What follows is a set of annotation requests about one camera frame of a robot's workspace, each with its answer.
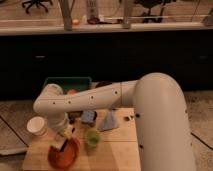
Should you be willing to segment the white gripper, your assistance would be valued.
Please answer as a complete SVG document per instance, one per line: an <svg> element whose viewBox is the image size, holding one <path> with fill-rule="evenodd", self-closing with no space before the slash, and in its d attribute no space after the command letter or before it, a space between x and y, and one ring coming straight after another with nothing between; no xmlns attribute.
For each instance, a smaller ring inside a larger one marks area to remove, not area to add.
<svg viewBox="0 0 213 171"><path fill-rule="evenodd" d="M68 125L63 131L58 132L54 138L54 147L61 149L66 140L70 140L75 131L73 125Z"/></svg>

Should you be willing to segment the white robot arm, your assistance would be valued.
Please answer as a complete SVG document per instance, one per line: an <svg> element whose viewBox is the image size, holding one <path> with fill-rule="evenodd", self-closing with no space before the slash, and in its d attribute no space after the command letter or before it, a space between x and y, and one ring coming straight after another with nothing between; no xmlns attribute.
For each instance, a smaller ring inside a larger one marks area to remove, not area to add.
<svg viewBox="0 0 213 171"><path fill-rule="evenodd" d="M197 171L184 93L168 74L149 73L71 95L51 83L33 104L57 131L69 112L115 108L134 112L141 171Z"/></svg>

